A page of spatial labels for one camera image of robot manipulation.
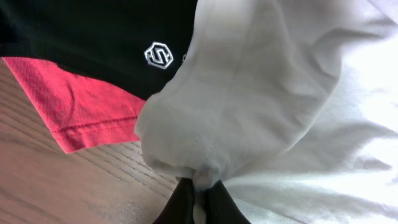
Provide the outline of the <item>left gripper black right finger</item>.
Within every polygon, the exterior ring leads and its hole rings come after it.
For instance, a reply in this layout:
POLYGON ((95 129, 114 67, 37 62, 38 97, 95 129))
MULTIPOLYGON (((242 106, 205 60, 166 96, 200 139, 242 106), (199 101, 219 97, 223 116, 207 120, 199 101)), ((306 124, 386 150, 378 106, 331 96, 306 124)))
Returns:
POLYGON ((222 181, 205 191, 206 224, 250 224, 222 181))

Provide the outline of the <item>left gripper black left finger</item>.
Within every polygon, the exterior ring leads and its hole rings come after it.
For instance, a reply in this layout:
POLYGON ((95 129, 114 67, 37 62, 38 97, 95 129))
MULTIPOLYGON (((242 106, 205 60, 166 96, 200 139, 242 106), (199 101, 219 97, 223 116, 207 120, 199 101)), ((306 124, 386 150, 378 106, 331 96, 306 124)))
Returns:
POLYGON ((195 193, 191 179, 179 180, 169 201, 153 224, 194 224, 195 193))

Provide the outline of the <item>white t-shirt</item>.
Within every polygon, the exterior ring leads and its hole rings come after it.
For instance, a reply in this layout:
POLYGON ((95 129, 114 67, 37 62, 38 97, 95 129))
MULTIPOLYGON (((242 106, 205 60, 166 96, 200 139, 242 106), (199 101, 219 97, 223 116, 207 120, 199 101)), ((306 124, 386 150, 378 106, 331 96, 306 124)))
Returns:
POLYGON ((252 223, 396 223, 397 0, 199 1, 135 132, 252 223))

